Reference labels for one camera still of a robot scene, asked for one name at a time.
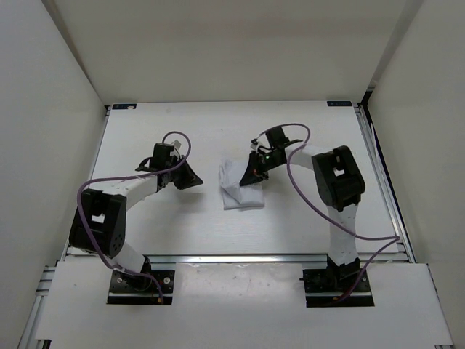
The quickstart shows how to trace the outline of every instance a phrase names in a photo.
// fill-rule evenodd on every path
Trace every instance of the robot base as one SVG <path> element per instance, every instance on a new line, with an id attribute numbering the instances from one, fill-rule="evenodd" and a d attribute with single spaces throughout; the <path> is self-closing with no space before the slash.
<path id="1" fill-rule="evenodd" d="M 173 297 L 174 270 L 152 270 L 150 274 L 160 283 L 163 292 L 163 304 L 158 303 L 158 290 L 152 283 L 143 289 L 136 289 L 127 284 L 121 274 L 113 271 L 108 290 L 107 304 L 137 304 L 137 305 L 171 305 Z"/>
<path id="2" fill-rule="evenodd" d="M 304 277 L 301 280 L 304 282 L 307 308 L 374 306 L 370 281 L 366 272 L 350 297 L 341 302 L 334 302 L 335 297 L 341 296 L 348 290 L 353 285 L 357 275 L 335 283 L 328 282 L 326 269 L 305 269 L 303 273 Z"/>

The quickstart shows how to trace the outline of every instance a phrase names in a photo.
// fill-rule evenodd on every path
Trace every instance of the white board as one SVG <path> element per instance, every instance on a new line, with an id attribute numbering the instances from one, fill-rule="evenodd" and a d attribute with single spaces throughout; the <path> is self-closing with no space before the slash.
<path id="1" fill-rule="evenodd" d="M 110 270 L 61 262 L 37 330 L 50 349 L 422 348 L 452 344 L 425 265 L 368 269 L 374 307 L 306 308 L 300 265 L 177 265 L 172 306 L 107 305 Z"/>
<path id="2" fill-rule="evenodd" d="M 94 177 L 131 174 L 152 155 L 154 144 L 176 129 L 192 140 L 188 161 L 204 184 L 184 191 L 170 185 L 128 211 L 126 241 L 134 248 L 145 254 L 328 253 L 329 223 L 298 197 L 285 167 L 272 170 L 270 180 L 263 183 L 265 208 L 223 210 L 218 183 L 221 158 L 247 161 L 253 138 L 291 121 L 310 126 L 314 145 L 352 149 L 366 184 L 357 232 L 394 235 L 352 107 L 329 108 L 326 102 L 143 103 L 134 110 L 113 110 Z M 306 135 L 298 127 L 286 128 L 286 134 L 291 139 Z M 293 172 L 302 190 L 326 212 L 313 172 L 299 167 Z M 94 188 L 109 185 L 97 183 Z M 357 247 L 359 252 L 375 252 L 382 244 L 358 241 Z M 397 247 L 388 251 L 396 252 Z"/>
<path id="3" fill-rule="evenodd" d="M 54 2 L 111 104 L 360 102 L 407 1 Z"/>

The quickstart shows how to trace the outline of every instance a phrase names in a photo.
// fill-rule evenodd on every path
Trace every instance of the cable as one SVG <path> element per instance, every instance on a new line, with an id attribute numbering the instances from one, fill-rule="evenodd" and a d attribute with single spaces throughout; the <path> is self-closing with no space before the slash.
<path id="1" fill-rule="evenodd" d="M 150 172 L 150 173 L 145 173 L 145 174 L 139 174 L 139 175 L 132 175 L 132 176 L 123 176 L 123 177 L 106 177 L 106 178 L 95 178 L 93 180 L 88 180 L 86 182 L 84 182 L 78 189 L 78 195 L 77 195 L 77 202 L 78 202 L 78 213 L 79 213 L 79 217 L 81 218 L 81 221 L 82 221 L 82 225 L 84 227 L 84 230 L 86 231 L 87 233 L 87 236 L 89 237 L 89 240 L 91 241 L 92 243 L 92 246 L 94 247 L 95 251 L 97 252 L 97 254 L 99 255 L 100 259 L 102 260 L 103 264 L 105 264 L 105 266 L 111 270 L 113 269 L 121 269 L 124 273 L 126 274 L 129 274 L 129 275 L 133 275 L 133 276 L 141 276 L 141 277 L 144 277 L 144 278 L 148 278 L 150 279 L 157 287 L 158 289 L 158 299 L 163 303 L 163 292 L 161 291 L 161 286 L 160 284 L 158 283 L 158 281 L 156 280 L 156 278 L 154 278 L 152 275 L 150 274 L 145 274 L 145 273 L 138 273 L 136 271 L 133 271 L 133 270 L 127 270 L 127 269 L 124 269 L 122 268 L 120 265 L 111 265 L 110 262 L 108 261 L 108 258 L 103 254 L 99 244 L 97 243 L 97 240 L 95 239 L 94 237 L 94 234 L 92 233 L 92 229 L 90 228 L 89 226 L 89 222 L 87 222 L 87 219 L 86 219 L 86 215 L 84 214 L 84 208 L 82 206 L 82 193 L 84 192 L 84 189 L 88 186 L 88 185 L 91 185 L 93 183 L 97 183 L 97 182 L 110 182 L 110 181 L 116 181 L 116 180 L 135 180 L 135 179 L 141 179 L 141 178 L 147 178 L 147 177 L 152 177 L 152 176 L 158 176 L 158 175 L 163 175 L 165 173 L 169 173 L 169 172 L 172 172 L 176 169 L 179 169 L 187 160 L 187 158 L 189 157 L 190 155 L 190 150 L 192 148 L 192 145 L 190 143 L 190 139 L 189 137 L 182 133 L 182 132 L 179 132 L 179 131 L 170 131 L 168 132 L 164 137 L 163 137 L 163 143 L 165 141 L 165 139 L 169 136 L 169 135 L 181 135 L 183 136 L 186 141 L 187 141 L 187 152 L 186 152 L 186 155 L 184 158 L 181 159 L 181 161 L 174 165 L 173 167 L 170 167 L 169 169 L 163 169 L 161 171 L 155 171 L 155 172 Z"/>
<path id="2" fill-rule="evenodd" d="M 329 305 L 333 305 L 337 302 L 342 302 L 343 300 L 347 299 L 351 294 L 352 292 L 354 292 L 354 289 L 357 287 L 357 285 L 360 283 L 360 280 L 362 279 L 363 277 L 363 274 L 364 272 L 366 271 L 368 265 L 373 262 L 373 260 L 376 258 L 376 256 L 380 255 L 387 247 L 391 246 L 392 244 L 396 243 L 397 241 L 400 240 L 400 237 L 399 236 L 382 236 L 382 237 L 377 237 L 377 238 L 371 238 L 371 237 L 367 237 L 367 236 L 361 236 L 361 235 L 357 235 L 356 232 L 354 231 L 351 231 L 350 229 L 347 229 L 346 227 L 344 227 L 343 225 L 339 224 L 338 222 L 336 222 L 335 220 L 332 220 L 330 217 L 328 217 L 326 214 L 324 214 L 323 212 L 321 212 L 306 196 L 305 194 L 302 192 L 302 190 L 299 188 L 299 186 L 297 185 L 295 179 L 294 179 L 294 176 L 292 175 L 292 172 L 291 172 L 291 159 L 292 159 L 292 156 L 297 152 L 297 151 L 300 151 L 301 149 L 303 149 L 309 139 L 310 139 L 310 128 L 307 126 L 307 125 L 304 125 L 304 124 L 300 124 L 300 123 L 289 123 L 289 124 L 281 124 L 281 125 L 277 125 L 275 127 L 286 127 L 286 126 L 301 126 L 303 128 L 305 128 L 307 130 L 307 138 L 305 138 L 305 141 L 297 148 L 295 148 L 293 151 L 291 151 L 291 153 L 289 154 L 289 157 L 287 159 L 287 163 L 286 163 L 286 169 L 287 169 L 287 173 L 288 173 L 288 176 L 289 176 L 289 179 L 291 180 L 291 184 L 292 186 L 294 187 L 294 189 L 296 190 L 296 192 L 299 194 L 299 196 L 302 198 L 302 200 L 304 200 L 304 202 L 313 210 L 315 211 L 320 217 L 322 217 L 323 219 L 327 220 L 328 222 L 330 222 L 331 224 L 335 225 L 337 228 L 341 229 L 342 231 L 344 231 L 345 233 L 348 233 L 349 235 L 351 236 L 354 236 L 355 238 L 358 238 L 360 240 L 364 240 L 364 241 L 386 241 L 386 240 L 391 240 L 390 242 L 388 242 L 387 244 L 385 244 L 382 248 L 380 248 L 378 251 L 376 251 L 375 253 L 373 253 L 373 255 L 366 261 L 366 263 L 364 264 L 363 268 L 360 269 L 360 272 L 358 273 L 358 276 L 357 278 L 355 279 L 355 282 L 353 285 L 351 285 L 351 287 L 345 292 L 343 293 L 337 300 L 333 301 L 332 303 L 330 303 Z M 268 132 L 270 129 L 272 129 L 273 127 L 267 129 L 266 131 L 263 131 L 262 133 L 260 133 L 259 137 L 261 135 L 263 135 L 265 132 Z"/>
<path id="3" fill-rule="evenodd" d="M 267 148 L 267 147 L 264 147 L 263 145 L 259 145 L 256 149 L 256 151 L 260 154 L 266 154 L 267 152 L 266 151 L 263 151 L 262 149 L 265 149 L 266 151 L 270 152 L 272 151 L 271 148 Z"/>

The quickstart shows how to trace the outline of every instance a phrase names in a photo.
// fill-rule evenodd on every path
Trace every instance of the white panel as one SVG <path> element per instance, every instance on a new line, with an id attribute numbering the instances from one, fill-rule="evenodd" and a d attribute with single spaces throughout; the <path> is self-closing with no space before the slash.
<path id="1" fill-rule="evenodd" d="M 107 305 L 110 271 L 74 259 L 58 265 L 36 336 L 51 349 L 451 344 L 425 265 L 370 267 L 369 308 L 306 308 L 301 275 L 299 265 L 177 265 L 172 306 Z"/>
<path id="2" fill-rule="evenodd" d="M 426 1 L 370 102 L 417 260 L 465 348 L 465 2 Z"/>
<path id="3" fill-rule="evenodd" d="M 272 170 L 271 179 L 263 183 L 265 208 L 223 210 L 221 158 L 248 161 L 253 138 L 290 121 L 312 129 L 313 145 L 352 149 L 366 183 L 357 231 L 364 236 L 394 235 L 353 107 L 330 108 L 326 102 L 221 102 L 141 103 L 134 110 L 113 110 L 94 177 L 131 174 L 152 155 L 165 133 L 179 130 L 192 140 L 188 161 L 204 184 L 184 191 L 170 185 L 134 206 L 127 215 L 126 240 L 135 249 L 147 254 L 328 253 L 329 223 L 299 198 L 285 167 Z M 286 127 L 286 134 L 291 139 L 305 137 L 298 127 Z M 302 190 L 327 212 L 314 173 L 301 167 L 293 167 L 293 173 Z M 109 185 L 97 183 L 94 188 Z M 358 241 L 357 247 L 360 252 L 375 252 L 383 244 Z"/>
<path id="4" fill-rule="evenodd" d="M 0 47 L 0 348 L 16 348 L 105 110 L 40 1 L 0 1 Z"/>
<path id="5" fill-rule="evenodd" d="M 56 0 L 104 103 L 360 101 L 406 0 Z"/>

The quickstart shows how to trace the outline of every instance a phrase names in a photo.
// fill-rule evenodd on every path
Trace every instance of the folded cloth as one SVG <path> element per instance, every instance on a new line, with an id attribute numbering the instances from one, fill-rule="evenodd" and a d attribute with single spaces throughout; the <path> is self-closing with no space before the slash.
<path id="1" fill-rule="evenodd" d="M 222 159 L 219 166 L 219 186 L 222 188 L 224 209 L 263 207 L 264 196 L 261 183 L 239 185 L 247 169 L 247 161 Z"/>

